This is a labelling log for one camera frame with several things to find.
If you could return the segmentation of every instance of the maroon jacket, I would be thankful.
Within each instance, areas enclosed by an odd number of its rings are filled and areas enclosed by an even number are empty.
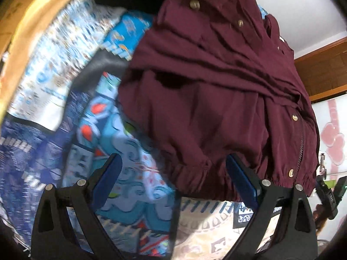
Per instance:
[[[166,0],[119,101],[188,196],[239,200],[225,169],[233,152],[261,179],[299,183],[307,195],[315,187],[315,115],[293,51],[256,0]]]

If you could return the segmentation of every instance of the blue patterned fabric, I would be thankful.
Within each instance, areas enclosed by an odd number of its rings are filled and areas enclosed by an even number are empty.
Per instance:
[[[151,15],[145,13],[124,14],[121,22],[107,34],[100,48],[131,60],[138,42],[151,27],[152,19]]]
[[[88,102],[85,93],[71,92],[63,120],[54,133],[6,117],[0,137],[0,196],[18,233],[31,242],[35,213],[46,184],[59,186],[79,118]]]
[[[261,12],[261,17],[263,19],[265,19],[265,16],[268,15],[268,12],[266,10],[264,10],[260,5],[258,5],[258,8],[259,8],[259,10]]]
[[[122,121],[115,106],[119,83],[117,77],[103,73],[97,93],[79,123],[63,185],[68,187],[80,178],[88,178],[110,154],[120,154],[123,168],[105,205],[96,214],[118,249],[165,256],[172,211],[175,207],[178,210],[179,203],[175,202],[175,191],[162,177],[164,162],[160,156],[145,139],[135,139],[134,126]]]

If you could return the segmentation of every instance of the wooden cabinet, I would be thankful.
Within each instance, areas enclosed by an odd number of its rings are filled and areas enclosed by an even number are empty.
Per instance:
[[[347,91],[347,38],[295,60],[311,101]]]

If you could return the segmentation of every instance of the jacket zipper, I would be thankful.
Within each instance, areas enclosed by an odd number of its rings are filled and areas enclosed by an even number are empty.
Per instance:
[[[299,159],[298,159],[298,163],[296,164],[296,172],[295,172],[295,178],[294,178],[294,183],[293,185],[295,185],[296,182],[296,178],[298,177],[298,173],[299,173],[299,168],[300,168],[300,164],[301,161],[303,159],[303,151],[304,151],[304,126],[302,125],[302,135],[301,135],[301,146],[300,146],[300,154],[299,154]]]

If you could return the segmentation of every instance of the patterned bedding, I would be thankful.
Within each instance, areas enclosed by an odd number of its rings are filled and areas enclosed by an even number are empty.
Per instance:
[[[112,153],[122,156],[123,168],[96,215],[129,255],[220,259],[251,218],[243,203],[178,196],[162,175],[159,152],[122,116],[116,68],[95,68],[94,79],[81,85],[102,54],[126,66],[151,22],[146,14],[72,0],[40,38],[0,137],[0,216],[28,249],[45,185],[67,187],[88,178]],[[262,245],[279,212],[274,210]],[[69,215],[82,248],[90,251],[73,210]]]

